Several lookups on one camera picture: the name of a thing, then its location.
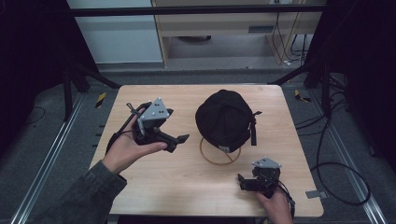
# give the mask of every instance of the black curtain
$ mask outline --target black curtain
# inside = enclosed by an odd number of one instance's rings
[[[355,118],[376,155],[388,159],[396,171],[396,1],[328,2],[349,7],[323,12],[307,60],[334,37],[327,63],[332,72],[346,75],[346,96]]]
[[[98,72],[76,20],[42,16],[43,8],[69,5],[65,0],[5,0],[0,6],[0,157],[24,125],[36,95],[63,82],[65,55]],[[68,52],[54,43],[63,43]]]

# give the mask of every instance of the aluminum rail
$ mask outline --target aluminum rail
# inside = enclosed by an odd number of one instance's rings
[[[73,17],[144,16],[176,14],[267,13],[267,12],[321,12],[326,4],[241,5],[195,7],[116,7],[73,8],[67,10],[42,10],[45,15]]]
[[[23,201],[21,202],[18,210],[15,212],[14,216],[11,219],[11,224],[23,224],[26,222],[27,218],[30,215],[30,212],[35,205],[35,201],[38,198],[41,190],[46,183],[47,177],[52,170],[53,164],[56,161],[56,158],[61,151],[64,141],[66,140],[67,135],[69,134],[74,121],[76,120],[77,114],[81,108],[81,103],[84,99],[84,94],[79,93],[77,95],[76,102],[74,104],[74,112],[71,114],[69,120],[65,121],[61,127],[61,130],[58,132],[49,153],[47,154],[46,159],[44,159],[40,170],[38,171],[37,175],[35,176],[35,180],[33,181],[32,185],[30,186],[28,192],[26,193]]]
[[[310,91],[310,94],[313,98],[313,102],[316,104],[319,110],[320,115],[324,116],[323,110],[321,109],[321,106],[319,104],[320,100],[318,96],[313,91]],[[359,171],[357,165],[355,164],[355,162],[352,160],[351,156],[347,152],[347,148],[344,145],[341,136],[339,135],[335,126],[332,123],[330,123],[329,126],[329,134],[331,135],[331,139],[334,143],[335,151],[337,152],[338,158],[340,159],[341,163],[349,166],[350,168],[356,171]],[[367,195],[367,188],[364,182],[360,178],[357,178],[352,172],[346,171],[346,173],[349,177],[349,181],[352,184],[352,187],[354,188],[356,194],[358,195],[358,198],[360,200],[364,200]],[[373,224],[388,223],[384,214],[382,213],[381,208],[376,202],[373,193],[371,194],[369,201],[363,205],[363,209],[366,212],[367,217],[370,219],[370,221]]]

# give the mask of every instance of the silver metal bracket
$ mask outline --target silver metal bracket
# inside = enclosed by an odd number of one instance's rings
[[[145,127],[143,123],[148,120],[155,119],[168,119],[170,114],[163,104],[163,99],[158,97],[137,119],[137,124],[139,125],[140,132],[143,136],[146,136]]]
[[[312,199],[312,198],[326,199],[326,198],[329,198],[329,195],[325,191],[311,190],[311,191],[306,191],[305,194],[306,194],[306,197],[308,199]]]
[[[278,168],[282,167],[282,165],[280,163],[273,161],[267,157],[264,157],[259,161],[253,161],[251,164],[256,167],[259,167],[259,168],[278,169]]]

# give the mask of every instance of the forearm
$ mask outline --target forearm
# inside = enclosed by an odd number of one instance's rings
[[[99,161],[41,214],[36,223],[104,223],[126,181]]]

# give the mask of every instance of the hand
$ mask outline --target hand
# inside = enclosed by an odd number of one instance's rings
[[[261,192],[256,192],[256,197],[264,207],[268,217],[275,224],[293,223],[289,202],[282,190],[276,188],[271,199],[266,198]]]
[[[137,117],[134,116],[124,131],[131,131],[136,119]],[[134,141],[132,132],[123,133],[111,146],[103,158],[102,163],[109,171],[118,175],[138,159],[148,154],[164,150],[166,147],[167,145],[163,142],[139,146]]]

